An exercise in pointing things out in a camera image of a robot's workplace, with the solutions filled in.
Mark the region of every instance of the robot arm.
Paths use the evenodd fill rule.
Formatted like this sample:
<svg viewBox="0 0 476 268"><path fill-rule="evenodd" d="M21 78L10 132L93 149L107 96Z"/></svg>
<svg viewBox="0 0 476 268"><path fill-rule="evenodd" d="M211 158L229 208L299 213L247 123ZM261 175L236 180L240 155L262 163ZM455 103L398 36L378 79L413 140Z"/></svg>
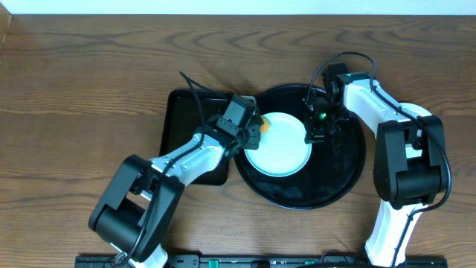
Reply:
<svg viewBox="0 0 476 268"><path fill-rule="evenodd" d="M255 101L233 96L225 114L211 118L205 129L198 128L182 147L149 161L136 155L128 157L93 210L89 228L121 252L131 252L138 243L129 260L134 267L163 267L167 253L160 243L184 187L238 149L256 150L262 123ZM202 136L203 142L197 147ZM153 203L142 239L138 237L147 210L127 199L128 192L149 200L147 210Z"/></svg>
<svg viewBox="0 0 476 268"><path fill-rule="evenodd" d="M372 265L390 267L400 237L412 211L427 207L434 201L437 193L446 189L447 177L443 170L443 160L438 155L431 141L422 134L407 117L401 115L376 94L380 93L394 106L401 106L402 111L422 120L429 130L444 144L443 125L439 118L423 108L406 103L401 105L387 94L374 80L375 89L370 88L367 73L351 74L343 63L330 65L323 75L326 96L323 101L314 98L312 118L319 118L316 113L333 111L334 116L328 122L318 122L326 127L308 127L319 133L309 133L308 137L332 135L335 124L350 116L349 112L360 117L373 131L377 147L373 179L376 190L382 198L379 214L372 235L365 244L367 256ZM403 238L396 257L396 265L405 261L405 247L411 232L421 214L416 214Z"/></svg>

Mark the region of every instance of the round black plate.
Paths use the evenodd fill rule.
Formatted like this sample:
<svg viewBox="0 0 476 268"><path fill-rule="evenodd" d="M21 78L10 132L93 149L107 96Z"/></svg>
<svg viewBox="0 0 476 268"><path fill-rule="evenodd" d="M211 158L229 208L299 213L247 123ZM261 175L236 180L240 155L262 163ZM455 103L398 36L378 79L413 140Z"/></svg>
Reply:
<svg viewBox="0 0 476 268"><path fill-rule="evenodd" d="M261 114L285 112L303 121L303 98L309 86L285 85L256 97ZM290 176L267 176L256 170L243 150L234 159L238 171L257 194L275 205L313 209L343 197L357 182L365 163L364 133L357 118L341 125L344 135L312 145L306 165Z"/></svg>

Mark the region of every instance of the wood grain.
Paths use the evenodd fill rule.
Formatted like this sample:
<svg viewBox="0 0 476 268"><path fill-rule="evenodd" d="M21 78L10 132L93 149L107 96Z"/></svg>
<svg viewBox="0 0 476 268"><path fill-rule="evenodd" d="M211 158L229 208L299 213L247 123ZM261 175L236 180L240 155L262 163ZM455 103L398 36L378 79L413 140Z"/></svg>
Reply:
<svg viewBox="0 0 476 268"><path fill-rule="evenodd" d="M340 51L379 64L399 101L443 120L454 191L419 220L407 253L476 266L476 18L448 16L15 16L0 52L0 266L72 267L114 252L87 227L123 159L159 150L168 94L201 83L256 94L308 83ZM349 58L355 70L367 62ZM290 211L259 198L234 164L185 191L165 246L203 254L355 252L372 232L375 143L344 198Z"/></svg>
<svg viewBox="0 0 476 268"><path fill-rule="evenodd" d="M5 42L8 28L10 27L10 20L12 16L10 12L0 3L0 51Z"/></svg>

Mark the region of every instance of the small white plate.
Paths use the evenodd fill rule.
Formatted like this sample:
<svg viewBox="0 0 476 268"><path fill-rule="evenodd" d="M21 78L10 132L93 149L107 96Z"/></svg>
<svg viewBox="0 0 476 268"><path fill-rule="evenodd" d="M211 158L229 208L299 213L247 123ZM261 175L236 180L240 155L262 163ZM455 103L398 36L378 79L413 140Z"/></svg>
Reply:
<svg viewBox="0 0 476 268"><path fill-rule="evenodd" d="M306 129L301 121L283 112L264 115L271 127L261 133L258 150L245 150L248 161L259 172L275 177L298 172L309 160L312 145L306 144Z"/></svg>

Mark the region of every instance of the green connector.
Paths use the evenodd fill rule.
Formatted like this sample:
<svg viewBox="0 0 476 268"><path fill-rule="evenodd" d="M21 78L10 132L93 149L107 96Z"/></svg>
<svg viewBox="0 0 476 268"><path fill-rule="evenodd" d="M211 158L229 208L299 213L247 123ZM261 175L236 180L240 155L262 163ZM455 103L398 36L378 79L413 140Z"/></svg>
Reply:
<svg viewBox="0 0 476 268"><path fill-rule="evenodd" d="M209 260L208 268L218 268L218 260Z"/></svg>

